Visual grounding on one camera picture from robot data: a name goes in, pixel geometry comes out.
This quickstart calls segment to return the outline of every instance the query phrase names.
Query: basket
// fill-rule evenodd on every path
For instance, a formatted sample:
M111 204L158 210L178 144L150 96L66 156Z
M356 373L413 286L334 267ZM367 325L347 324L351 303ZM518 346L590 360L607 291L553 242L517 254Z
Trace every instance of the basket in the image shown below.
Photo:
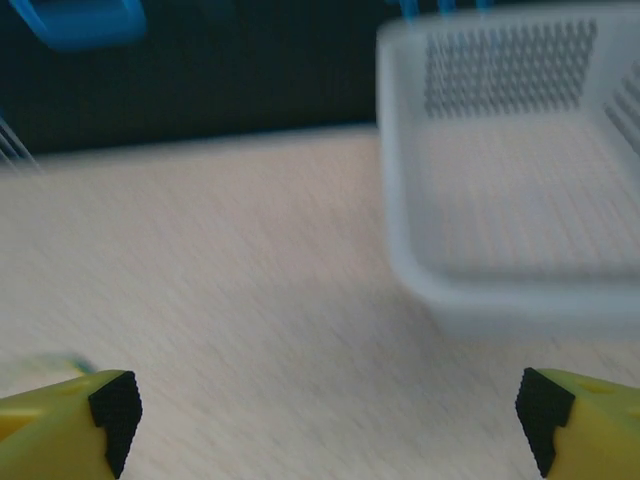
M378 36L396 275L451 333L640 332L640 7Z

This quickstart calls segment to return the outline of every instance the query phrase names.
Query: light wood surface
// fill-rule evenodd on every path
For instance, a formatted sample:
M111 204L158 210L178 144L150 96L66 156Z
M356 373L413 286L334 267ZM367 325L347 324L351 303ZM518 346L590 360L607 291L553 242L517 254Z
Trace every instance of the light wood surface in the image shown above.
M126 480L532 480L524 367L640 383L639 343L443 338L388 266L374 130L46 169L0 179L0 360L134 370Z

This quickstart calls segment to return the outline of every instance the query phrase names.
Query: dark background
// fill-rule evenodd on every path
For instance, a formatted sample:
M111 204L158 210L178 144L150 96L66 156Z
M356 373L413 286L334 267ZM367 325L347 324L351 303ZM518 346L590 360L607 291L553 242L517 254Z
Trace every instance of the dark background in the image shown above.
M375 120L376 30L397 5L143 4L144 40L59 54L0 0L0 110L32 153Z

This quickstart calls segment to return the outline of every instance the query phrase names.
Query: white plastic basket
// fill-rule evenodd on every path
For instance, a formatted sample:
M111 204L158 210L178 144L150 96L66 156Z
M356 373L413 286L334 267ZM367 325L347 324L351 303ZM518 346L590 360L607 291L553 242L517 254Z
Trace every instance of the white plastic basket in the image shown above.
M378 37L391 261L453 333L640 332L640 6Z

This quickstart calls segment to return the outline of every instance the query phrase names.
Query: black rubber pad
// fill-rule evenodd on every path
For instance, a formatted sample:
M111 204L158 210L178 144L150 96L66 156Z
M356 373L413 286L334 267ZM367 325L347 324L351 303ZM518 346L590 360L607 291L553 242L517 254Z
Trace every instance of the black rubber pad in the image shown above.
M516 412L524 430L540 475L549 474L556 451L553 435L557 427L569 421L575 395L533 368L527 368L522 377L516 400Z
M125 372L89 395L93 421L107 432L105 457L115 478L120 478L131 442L142 418L142 401L133 372Z

